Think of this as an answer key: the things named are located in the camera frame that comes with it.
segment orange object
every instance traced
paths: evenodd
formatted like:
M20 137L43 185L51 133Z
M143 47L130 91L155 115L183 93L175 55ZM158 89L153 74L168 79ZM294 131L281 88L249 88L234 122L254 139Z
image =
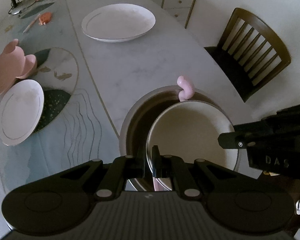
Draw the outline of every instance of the orange object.
M39 17L39 25L46 25L51 21L52 13L46 12Z

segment white plate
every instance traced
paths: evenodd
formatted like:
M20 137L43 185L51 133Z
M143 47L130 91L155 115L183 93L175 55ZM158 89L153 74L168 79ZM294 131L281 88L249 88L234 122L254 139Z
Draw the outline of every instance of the white plate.
M195 159L235 170L237 149L222 149L221 133L234 131L229 119L213 105L202 101L185 101L166 109L153 123L146 144L147 159L152 171L151 150L158 145L161 155L176 155L187 163ZM158 179L171 190L169 179Z
M98 41L130 41L146 34L155 24L148 9L129 3L110 4L89 13L82 21L85 35Z
M23 80L10 88L0 103L0 138L5 145L17 145L31 135L43 104L42 87L34 80Z

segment marble table top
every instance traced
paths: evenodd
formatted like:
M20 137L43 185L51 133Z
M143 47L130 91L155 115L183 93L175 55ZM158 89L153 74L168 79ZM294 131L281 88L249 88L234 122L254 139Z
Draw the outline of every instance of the marble table top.
M77 64L77 71L71 73L77 75L77 82L70 101L50 125L16 147L7 147L0 140L0 205L5 194L24 183L91 158L112 162L119 156L118 135L129 109L148 92L175 85L179 75L190 77L233 124L253 121L251 110L205 49L151 0L53 2L42 11L53 13L46 26L34 25L23 35L34 16L9 16L0 26L0 53L9 41L18 38L26 54L58 48L69 52ZM82 19L114 3L133 3L149 9L156 17L156 25L146 35L122 43L104 43L85 36ZM46 67L57 70L57 66ZM257 177L260 172L248 167L246 154L242 153L239 172ZM0 237L6 231L0 211Z

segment lamp base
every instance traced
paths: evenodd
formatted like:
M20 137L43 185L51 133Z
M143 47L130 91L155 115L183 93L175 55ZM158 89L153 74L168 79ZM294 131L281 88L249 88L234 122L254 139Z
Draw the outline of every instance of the lamp base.
M24 9L26 9L26 8L28 8L28 7L30 7L30 6L31 6L32 4L34 4L36 1L37 1L37 0L23 0L23 1L19 2L19 3L17 4L16 7L12 8L11 11L10 11L10 13L11 13L12 15L16 15L16 14L18 14L19 12L21 12L22 10L24 10Z

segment wavy line pattern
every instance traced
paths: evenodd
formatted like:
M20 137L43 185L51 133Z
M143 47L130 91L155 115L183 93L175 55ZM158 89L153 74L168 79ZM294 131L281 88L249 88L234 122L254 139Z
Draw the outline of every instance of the wavy line pattern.
M62 169L99 158L102 126L85 89L77 89L61 112L65 125Z

